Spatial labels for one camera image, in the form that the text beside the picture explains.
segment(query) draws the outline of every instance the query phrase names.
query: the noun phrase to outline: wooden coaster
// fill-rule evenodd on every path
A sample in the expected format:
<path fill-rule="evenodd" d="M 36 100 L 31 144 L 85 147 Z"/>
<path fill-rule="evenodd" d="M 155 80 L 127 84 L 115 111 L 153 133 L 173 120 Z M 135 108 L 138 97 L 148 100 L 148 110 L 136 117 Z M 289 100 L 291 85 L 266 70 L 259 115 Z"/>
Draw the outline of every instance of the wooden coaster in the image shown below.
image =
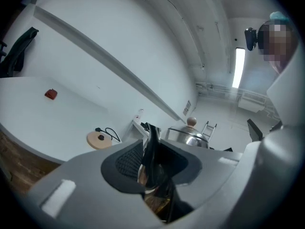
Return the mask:
<path fill-rule="evenodd" d="M 100 135 L 104 136 L 104 140 L 99 139 Z M 90 132 L 87 135 L 87 142 L 91 147 L 97 150 L 108 148 L 112 145 L 111 139 L 107 137 L 105 134 L 102 134 L 100 132 Z"/>

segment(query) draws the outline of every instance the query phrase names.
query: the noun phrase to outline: fluorescent light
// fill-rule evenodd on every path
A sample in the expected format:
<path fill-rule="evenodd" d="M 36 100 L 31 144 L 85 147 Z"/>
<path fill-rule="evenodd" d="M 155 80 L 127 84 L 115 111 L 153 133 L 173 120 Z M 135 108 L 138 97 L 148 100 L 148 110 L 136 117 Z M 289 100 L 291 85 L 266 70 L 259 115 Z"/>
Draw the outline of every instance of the fluorescent light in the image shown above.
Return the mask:
<path fill-rule="evenodd" d="M 236 63 L 235 63 L 235 73 L 232 87 L 238 88 L 240 80 L 242 79 L 242 74 L 244 70 L 244 48 L 236 48 Z"/>

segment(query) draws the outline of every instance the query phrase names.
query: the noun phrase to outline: ceiling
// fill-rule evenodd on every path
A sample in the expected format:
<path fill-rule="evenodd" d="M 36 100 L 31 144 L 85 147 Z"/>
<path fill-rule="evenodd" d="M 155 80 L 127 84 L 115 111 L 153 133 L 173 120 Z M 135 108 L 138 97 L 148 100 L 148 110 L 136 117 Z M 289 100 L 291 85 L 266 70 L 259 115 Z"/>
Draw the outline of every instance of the ceiling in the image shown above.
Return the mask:
<path fill-rule="evenodd" d="M 194 80 L 230 88 L 235 48 L 246 48 L 244 30 L 258 28 L 273 11 L 273 0 L 144 0 L 167 23 Z M 266 95 L 277 77 L 258 51 L 247 51 L 240 88 Z"/>

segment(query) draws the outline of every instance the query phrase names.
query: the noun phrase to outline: stainless steel pot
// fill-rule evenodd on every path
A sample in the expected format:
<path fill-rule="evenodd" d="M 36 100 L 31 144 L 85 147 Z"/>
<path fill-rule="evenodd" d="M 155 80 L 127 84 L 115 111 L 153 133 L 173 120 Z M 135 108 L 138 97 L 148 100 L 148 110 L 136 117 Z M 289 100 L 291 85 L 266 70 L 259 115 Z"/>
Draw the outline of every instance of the stainless steel pot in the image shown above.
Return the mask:
<path fill-rule="evenodd" d="M 191 146 L 209 148 L 209 143 L 194 126 L 197 120 L 194 117 L 187 119 L 187 125 L 173 126 L 168 128 L 165 140 L 173 140 L 178 143 L 183 143 Z"/>

